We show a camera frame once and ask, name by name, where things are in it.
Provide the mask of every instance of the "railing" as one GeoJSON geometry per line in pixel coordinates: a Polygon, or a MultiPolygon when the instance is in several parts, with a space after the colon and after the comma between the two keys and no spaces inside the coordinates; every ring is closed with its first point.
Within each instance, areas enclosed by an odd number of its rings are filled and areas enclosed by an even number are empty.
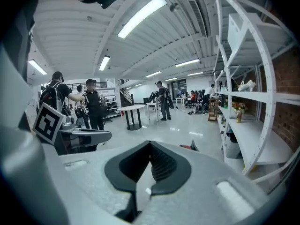
{"type": "Polygon", "coordinates": [[[126,92],[124,89],[120,89],[120,93],[123,94],[124,98],[128,100],[131,104],[133,104],[133,96],[132,94],[130,95],[128,92],[126,92]]]}
{"type": "MultiPolygon", "coordinates": [[[[77,90],[77,86],[82,85],[82,90],[85,91],[87,90],[85,82],[82,83],[73,83],[73,84],[67,84],[67,86],[71,90],[77,90]]],[[[96,88],[107,88],[106,82],[96,82],[96,88]]]]}
{"type": "Polygon", "coordinates": [[[119,79],[118,80],[118,85],[120,86],[120,85],[122,85],[122,84],[124,84],[124,83],[126,83],[128,81],[130,81],[130,79],[119,79]]]}

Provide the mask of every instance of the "ceiling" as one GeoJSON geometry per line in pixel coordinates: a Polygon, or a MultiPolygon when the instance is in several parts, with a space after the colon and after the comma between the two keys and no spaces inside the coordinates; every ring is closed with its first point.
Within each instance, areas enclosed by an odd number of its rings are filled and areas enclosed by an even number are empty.
{"type": "Polygon", "coordinates": [[[218,32],[218,15],[212,5],[215,1],[197,0],[206,34],[188,0],[166,0],[166,6],[142,21],[125,39],[118,37],[122,26],[150,1],[117,0],[102,9],[99,4],[76,0],[40,0],[34,16],[34,43],[49,71],[61,71],[65,79],[138,80],[157,71],[165,79],[201,71],[203,75],[212,74],[218,32]],[[171,12],[174,3],[178,6],[171,12]],[[105,70],[99,71],[105,55],[111,59],[105,70]],[[197,58],[199,63],[174,66],[197,58]]]}

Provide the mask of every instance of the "air vent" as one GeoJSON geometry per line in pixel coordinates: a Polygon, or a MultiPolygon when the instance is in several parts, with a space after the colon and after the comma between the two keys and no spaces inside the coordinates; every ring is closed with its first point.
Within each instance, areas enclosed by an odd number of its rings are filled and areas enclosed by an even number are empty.
{"type": "Polygon", "coordinates": [[[201,11],[199,9],[199,6],[196,2],[196,0],[187,0],[197,18],[199,27],[200,27],[200,32],[202,34],[202,36],[207,37],[207,33],[206,33],[206,29],[205,29],[205,25],[204,25],[204,20],[201,14],[201,11]]]}

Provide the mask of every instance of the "staircase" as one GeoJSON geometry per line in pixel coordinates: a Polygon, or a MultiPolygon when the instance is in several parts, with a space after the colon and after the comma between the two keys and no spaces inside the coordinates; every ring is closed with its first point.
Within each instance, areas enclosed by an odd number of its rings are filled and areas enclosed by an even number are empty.
{"type": "Polygon", "coordinates": [[[133,95],[126,92],[124,89],[120,90],[121,106],[127,107],[134,105],[133,95]]]}

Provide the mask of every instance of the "bottle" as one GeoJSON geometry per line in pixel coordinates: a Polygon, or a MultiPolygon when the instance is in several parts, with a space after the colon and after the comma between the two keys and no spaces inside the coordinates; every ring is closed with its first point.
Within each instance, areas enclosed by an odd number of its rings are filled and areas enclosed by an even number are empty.
{"type": "Polygon", "coordinates": [[[238,109],[238,112],[236,113],[236,122],[241,123],[242,122],[242,111],[240,110],[240,107],[238,109]]]}

